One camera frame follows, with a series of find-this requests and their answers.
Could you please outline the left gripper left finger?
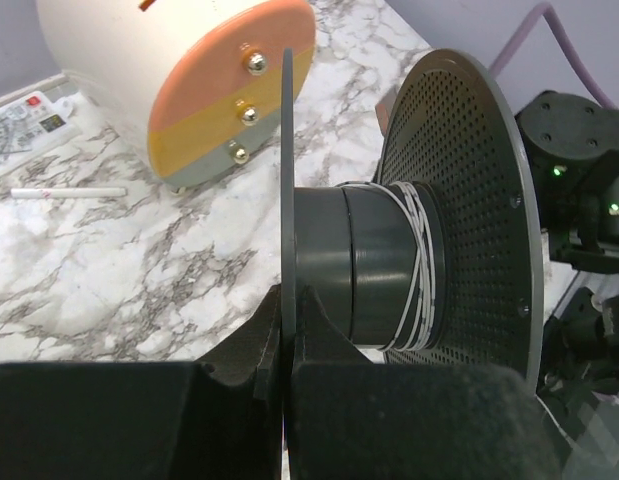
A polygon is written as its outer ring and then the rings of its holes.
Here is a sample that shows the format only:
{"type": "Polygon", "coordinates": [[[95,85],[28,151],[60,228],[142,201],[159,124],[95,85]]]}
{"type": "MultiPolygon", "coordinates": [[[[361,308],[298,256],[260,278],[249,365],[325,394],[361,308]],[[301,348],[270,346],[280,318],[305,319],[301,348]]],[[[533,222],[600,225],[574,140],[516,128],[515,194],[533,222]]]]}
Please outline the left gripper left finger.
{"type": "Polygon", "coordinates": [[[280,367],[281,289],[272,286],[253,315],[199,358],[205,383],[232,398],[268,400],[280,367]]]}

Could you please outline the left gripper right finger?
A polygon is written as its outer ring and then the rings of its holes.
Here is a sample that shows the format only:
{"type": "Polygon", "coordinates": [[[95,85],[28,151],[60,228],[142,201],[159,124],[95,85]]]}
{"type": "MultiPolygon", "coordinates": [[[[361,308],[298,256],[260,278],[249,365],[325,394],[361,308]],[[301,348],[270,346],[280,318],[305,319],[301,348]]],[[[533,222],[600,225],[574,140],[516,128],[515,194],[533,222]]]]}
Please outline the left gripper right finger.
{"type": "Polygon", "coordinates": [[[335,365],[372,364],[333,324],[315,288],[307,286],[300,297],[294,364],[326,363],[335,365]]]}

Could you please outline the black cable spool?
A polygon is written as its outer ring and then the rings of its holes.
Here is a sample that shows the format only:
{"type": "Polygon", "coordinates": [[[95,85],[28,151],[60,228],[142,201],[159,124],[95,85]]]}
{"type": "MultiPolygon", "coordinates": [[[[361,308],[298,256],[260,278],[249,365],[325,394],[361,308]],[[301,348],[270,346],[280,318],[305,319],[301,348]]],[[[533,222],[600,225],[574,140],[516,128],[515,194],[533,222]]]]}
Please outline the black cable spool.
{"type": "Polygon", "coordinates": [[[398,91],[376,176],[299,187],[293,61],[282,76],[282,334],[311,286],[355,345],[391,361],[498,364],[538,383],[542,247],[513,113],[486,68],[424,55],[398,91]]]}

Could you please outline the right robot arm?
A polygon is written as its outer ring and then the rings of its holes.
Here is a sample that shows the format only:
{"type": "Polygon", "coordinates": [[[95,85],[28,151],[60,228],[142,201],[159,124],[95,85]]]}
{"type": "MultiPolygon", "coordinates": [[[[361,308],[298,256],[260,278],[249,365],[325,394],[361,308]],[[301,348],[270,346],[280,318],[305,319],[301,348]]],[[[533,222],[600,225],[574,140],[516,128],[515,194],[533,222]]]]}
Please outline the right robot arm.
{"type": "MultiPolygon", "coordinates": [[[[619,110],[545,91],[515,117],[548,235],[550,260],[579,273],[619,275],[619,110]]],[[[577,287],[543,332],[537,394],[619,397],[619,294],[577,287]]]]}

